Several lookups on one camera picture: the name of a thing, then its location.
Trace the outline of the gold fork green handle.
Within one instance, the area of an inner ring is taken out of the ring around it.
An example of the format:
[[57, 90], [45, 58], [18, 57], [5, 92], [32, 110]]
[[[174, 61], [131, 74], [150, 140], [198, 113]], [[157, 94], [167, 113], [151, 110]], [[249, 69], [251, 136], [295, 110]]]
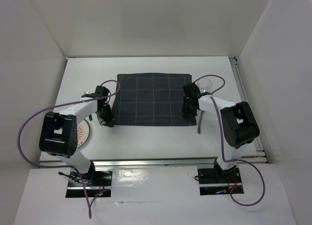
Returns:
[[91, 115], [89, 115], [89, 121], [92, 121], [92, 120], [93, 120], [93, 117], [92, 117], [92, 114], [91, 114]]

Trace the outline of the white orange patterned plate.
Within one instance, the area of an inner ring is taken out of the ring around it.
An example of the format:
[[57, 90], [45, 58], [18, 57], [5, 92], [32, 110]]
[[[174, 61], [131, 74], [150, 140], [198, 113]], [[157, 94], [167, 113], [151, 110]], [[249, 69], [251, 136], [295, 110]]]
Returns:
[[87, 120], [83, 120], [77, 126], [78, 145], [77, 148], [82, 147], [89, 139], [91, 133], [90, 124]]

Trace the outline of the dark checked cloth placemat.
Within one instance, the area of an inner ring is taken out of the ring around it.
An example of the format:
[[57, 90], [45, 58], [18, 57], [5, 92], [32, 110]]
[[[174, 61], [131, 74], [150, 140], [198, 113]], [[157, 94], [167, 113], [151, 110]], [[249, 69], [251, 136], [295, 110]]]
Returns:
[[192, 82], [190, 74], [118, 74], [121, 85], [112, 113], [117, 125], [194, 126], [195, 117], [182, 116], [183, 86]]

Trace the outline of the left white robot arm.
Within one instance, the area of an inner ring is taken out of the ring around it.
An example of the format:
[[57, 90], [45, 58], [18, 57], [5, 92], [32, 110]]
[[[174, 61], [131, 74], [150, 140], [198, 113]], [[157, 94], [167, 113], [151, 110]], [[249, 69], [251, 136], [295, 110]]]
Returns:
[[104, 86], [97, 86], [95, 93], [81, 97], [82, 103], [74, 104], [58, 113], [48, 112], [44, 116], [39, 148], [55, 156], [67, 165], [73, 166], [79, 173], [79, 180], [84, 185], [96, 181], [94, 163], [78, 150], [78, 125], [92, 114], [97, 115], [100, 125], [113, 127], [114, 116], [106, 102], [110, 91]]

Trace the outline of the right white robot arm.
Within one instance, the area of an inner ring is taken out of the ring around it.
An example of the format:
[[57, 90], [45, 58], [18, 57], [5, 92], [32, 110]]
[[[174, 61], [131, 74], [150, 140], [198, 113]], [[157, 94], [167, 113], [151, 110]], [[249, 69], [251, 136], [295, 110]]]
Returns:
[[195, 117], [197, 111], [215, 113], [221, 140], [221, 154], [214, 161], [213, 177], [224, 182], [236, 168], [238, 159], [260, 134], [250, 105], [247, 102], [229, 102], [212, 93], [201, 93], [193, 82], [183, 87], [183, 117]]

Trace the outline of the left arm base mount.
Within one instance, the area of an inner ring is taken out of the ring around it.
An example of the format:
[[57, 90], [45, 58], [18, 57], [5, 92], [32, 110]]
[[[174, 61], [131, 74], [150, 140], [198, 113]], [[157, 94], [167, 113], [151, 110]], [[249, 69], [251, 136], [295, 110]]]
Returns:
[[[58, 174], [68, 178], [66, 198], [85, 197], [82, 180], [78, 176], [77, 172], [71, 170], [68, 174], [62, 172], [59, 172]], [[87, 179], [86, 175], [83, 174], [82, 176], [85, 183], [87, 196], [89, 198], [95, 196], [100, 198], [111, 197], [112, 175], [113, 172], [111, 170], [96, 171], [93, 179], [90, 180]]]

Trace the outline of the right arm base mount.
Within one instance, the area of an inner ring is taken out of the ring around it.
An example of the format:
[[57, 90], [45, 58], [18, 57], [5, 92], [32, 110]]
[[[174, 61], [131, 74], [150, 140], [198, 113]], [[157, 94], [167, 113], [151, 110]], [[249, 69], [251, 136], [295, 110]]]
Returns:
[[199, 191], [201, 196], [205, 195], [226, 195], [243, 194], [244, 189], [239, 168], [232, 169], [221, 173], [214, 168], [199, 168], [194, 179], [199, 183]]

